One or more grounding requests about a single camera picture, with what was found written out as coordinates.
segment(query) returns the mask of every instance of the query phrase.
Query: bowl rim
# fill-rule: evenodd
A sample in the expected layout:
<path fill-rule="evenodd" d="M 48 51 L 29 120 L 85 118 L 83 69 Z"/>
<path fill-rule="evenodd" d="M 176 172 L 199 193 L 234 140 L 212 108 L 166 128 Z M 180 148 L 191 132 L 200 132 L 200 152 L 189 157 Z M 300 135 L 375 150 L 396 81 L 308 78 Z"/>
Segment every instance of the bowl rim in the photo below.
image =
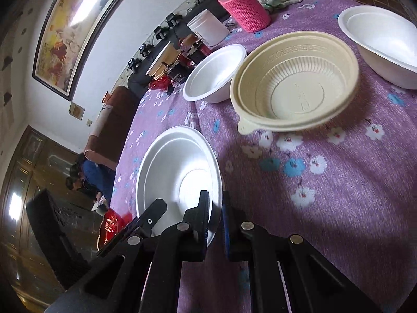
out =
<path fill-rule="evenodd" d="M 384 14 L 384 15 L 389 15 L 395 19 L 397 19 L 398 21 L 401 21 L 403 23 L 408 23 L 411 26 L 414 27 L 414 25 L 408 21 L 406 18 L 403 18 L 401 15 L 398 15 L 390 10 L 381 8 L 381 7 L 376 7 L 376 6 L 354 6 L 354 7 L 350 7 L 347 8 L 345 10 L 343 10 L 343 12 L 340 13 L 337 23 L 339 24 L 340 29 L 343 31 L 343 33 L 345 33 L 345 35 L 347 37 L 349 37 L 353 42 L 355 42 L 357 45 L 366 48 L 367 50 L 383 57 L 384 59 L 397 64 L 398 66 L 401 66 L 405 69 L 411 70 L 412 72 L 417 73 L 417 67 L 413 66 L 411 64 L 408 64 L 406 62 L 403 62 L 401 60 L 396 59 L 395 57 L 392 57 L 388 54 L 385 54 L 383 52 L 381 52 L 378 49 L 375 49 L 374 47 L 371 47 L 370 45 L 367 45 L 366 43 L 363 43 L 361 41 L 359 41 L 347 28 L 347 22 L 349 21 L 349 19 L 354 16 L 354 15 L 358 15 L 361 13 L 376 13 L 376 14 Z"/>
<path fill-rule="evenodd" d="M 136 205 L 136 215 L 137 217 L 140 217 L 140 209 L 139 208 L 139 198 L 138 198 L 138 188 L 139 188 L 139 181 L 145 178 L 144 183 L 146 182 L 147 178 L 147 171 L 149 170 L 147 168 L 148 165 L 145 162 L 149 161 L 152 162 L 155 159 L 155 156 L 158 154 L 160 149 L 162 149 L 168 142 L 163 142 L 162 146 L 155 152 L 153 148 L 166 136 L 169 136 L 170 134 L 185 134 L 189 138 L 192 139 L 203 151 L 204 155 L 207 158 L 207 162 L 210 169 L 210 174 L 213 180 L 213 194 L 212 194 L 212 206 L 211 206 L 211 213 L 208 221 L 208 229 L 209 229 L 209 237 L 207 239 L 207 246 L 212 242 L 214 236 L 216 235 L 216 231 L 218 228 L 218 224 L 220 222 L 220 213 L 221 208 L 223 204 L 223 182 L 222 182 L 222 174 L 220 173 L 220 167 L 217 162 L 217 158 L 214 154 L 214 151 L 212 147 L 210 146 L 209 142 L 206 140 L 206 138 L 201 134 L 198 130 L 188 127 L 188 126 L 175 126 L 171 127 L 170 129 L 162 132 L 149 146 L 148 150 L 146 151 L 142 162 L 140 163 L 139 171 L 136 174 L 136 187 L 135 187 L 135 205 Z M 219 212 L 214 212 L 214 200 L 215 198 L 218 200 L 216 203 L 216 206 L 219 207 Z"/>
<path fill-rule="evenodd" d="M 325 112 L 318 114 L 312 118 L 306 118 L 304 120 L 281 120 L 281 119 L 269 119 L 260 115 L 256 115 L 250 113 L 246 110 L 243 102 L 240 99 L 240 81 L 241 76 L 245 69 L 249 66 L 249 64 L 256 59 L 260 54 L 266 51 L 272 44 L 276 44 L 281 41 L 287 41 L 294 37 L 319 37 L 322 39 L 326 39 L 327 41 L 336 42 L 339 46 L 341 46 L 345 52 L 349 55 L 352 64 L 352 74 L 350 75 L 350 85 L 347 86 L 350 90 L 345 93 L 345 97 L 341 98 L 337 103 L 334 103 L 332 107 L 329 107 Z M 231 82 L 230 88 L 230 99 L 232 101 L 233 108 L 237 112 L 237 114 L 241 117 L 241 120 L 244 119 L 246 122 L 251 123 L 256 127 L 255 129 L 265 128 L 272 131 L 291 131 L 291 130 L 302 130 L 311 127 L 315 127 L 318 124 L 322 124 L 327 122 L 328 120 L 334 118 L 339 113 L 341 113 L 353 100 L 354 96 L 356 95 L 357 89 L 359 87 L 359 64 L 355 54 L 353 53 L 352 49 L 341 39 L 338 37 L 324 33 L 324 32 L 317 32 L 317 31 L 299 31 L 299 32 L 291 32 L 287 34 L 280 35 L 275 37 L 263 45 L 256 48 L 252 53 L 250 53 L 244 62 L 240 65 L 238 71 L 236 72 L 235 76 Z"/>
<path fill-rule="evenodd" d="M 230 49 L 231 47 L 235 47 L 235 48 L 239 48 L 242 52 L 242 56 L 239 60 L 239 64 L 236 66 L 236 68 L 233 70 L 233 72 L 231 74 L 229 74 L 229 76 L 227 78 L 225 78 L 224 80 L 222 80 L 217 86 L 216 88 L 210 89 L 208 92 L 198 95 L 198 96 L 190 96 L 189 94 L 187 94 L 187 91 L 190 89 L 190 84 L 192 82 L 192 79 L 195 77 L 195 75 L 202 69 L 202 67 L 204 67 L 209 61 L 213 60 L 215 58 L 215 55 L 219 55 L 220 53 Z M 210 96 L 211 94 L 217 92 L 219 89 L 221 89 L 226 83 L 228 83 L 229 81 L 232 80 L 233 76 L 236 74 L 236 72 L 238 71 L 239 67 L 241 66 L 242 62 L 245 60 L 245 58 L 247 57 L 247 49 L 244 45 L 241 44 L 235 44 L 235 45 L 228 45 L 222 48 L 219 48 L 218 50 L 216 50 L 215 52 L 211 53 L 209 56 L 207 56 L 206 58 L 203 59 L 203 61 L 201 61 L 197 67 L 194 68 L 194 70 L 191 72 L 191 74 L 188 76 L 185 84 L 184 84 L 184 88 L 183 88 L 183 97 L 185 100 L 189 101 L 189 102 L 194 102 L 194 101 L 198 101 L 198 100 L 202 100 L 207 98 L 208 96 Z"/>

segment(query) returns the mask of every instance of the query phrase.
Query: bottle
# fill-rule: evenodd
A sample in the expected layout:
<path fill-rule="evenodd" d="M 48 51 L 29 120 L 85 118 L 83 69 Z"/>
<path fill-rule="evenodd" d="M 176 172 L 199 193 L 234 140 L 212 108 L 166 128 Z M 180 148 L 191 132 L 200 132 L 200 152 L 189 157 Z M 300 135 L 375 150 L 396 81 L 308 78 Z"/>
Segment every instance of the bottle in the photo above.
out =
<path fill-rule="evenodd" d="M 248 33 L 267 27 L 271 18 L 258 0 L 218 0 Z"/>

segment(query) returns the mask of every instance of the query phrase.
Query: tablecloth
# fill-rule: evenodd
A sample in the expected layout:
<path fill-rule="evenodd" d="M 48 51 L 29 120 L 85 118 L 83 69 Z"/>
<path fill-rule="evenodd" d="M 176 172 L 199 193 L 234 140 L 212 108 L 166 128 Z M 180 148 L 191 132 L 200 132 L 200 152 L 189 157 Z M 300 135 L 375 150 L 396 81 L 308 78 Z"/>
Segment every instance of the tablecloth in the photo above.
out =
<path fill-rule="evenodd" d="M 417 280 L 417 94 L 378 76 L 339 29 L 339 13 L 356 5 L 304 0 L 273 14 L 260 32 L 236 26 L 220 44 L 243 44 L 251 52 L 299 30 L 339 37 L 353 49 L 361 79 L 342 114 L 313 130 L 242 136 L 230 100 L 189 103 L 181 86 L 171 96 L 148 91 L 117 167 L 111 208 L 125 220 L 136 216 L 136 174 L 149 145 L 168 128 L 194 127 L 215 151 L 233 206 L 271 234 L 301 234 L 385 312 L 394 312 Z M 184 263 L 178 312 L 249 311 L 247 265 L 226 261 L 218 233 L 203 263 Z"/>

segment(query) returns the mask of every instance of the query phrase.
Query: framed painting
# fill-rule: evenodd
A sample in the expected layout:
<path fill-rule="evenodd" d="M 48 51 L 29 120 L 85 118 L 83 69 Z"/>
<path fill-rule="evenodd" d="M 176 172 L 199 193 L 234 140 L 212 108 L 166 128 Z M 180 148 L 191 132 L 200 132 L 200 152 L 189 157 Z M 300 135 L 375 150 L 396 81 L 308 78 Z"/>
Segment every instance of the framed painting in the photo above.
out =
<path fill-rule="evenodd" d="M 32 76 L 72 100 L 88 53 L 119 0 L 54 0 L 35 54 Z"/>

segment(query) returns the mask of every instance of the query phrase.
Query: blue jacket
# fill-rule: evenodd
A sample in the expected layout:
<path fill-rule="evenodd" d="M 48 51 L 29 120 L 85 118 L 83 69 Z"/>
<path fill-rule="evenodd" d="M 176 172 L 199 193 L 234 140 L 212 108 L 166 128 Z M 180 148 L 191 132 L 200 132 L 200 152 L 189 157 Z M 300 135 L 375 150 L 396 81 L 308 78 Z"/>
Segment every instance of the blue jacket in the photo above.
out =
<path fill-rule="evenodd" d="M 90 160 L 83 162 L 83 172 L 87 182 L 96 186 L 99 192 L 103 193 L 104 197 L 110 201 L 116 172 L 104 165 L 97 165 Z"/>

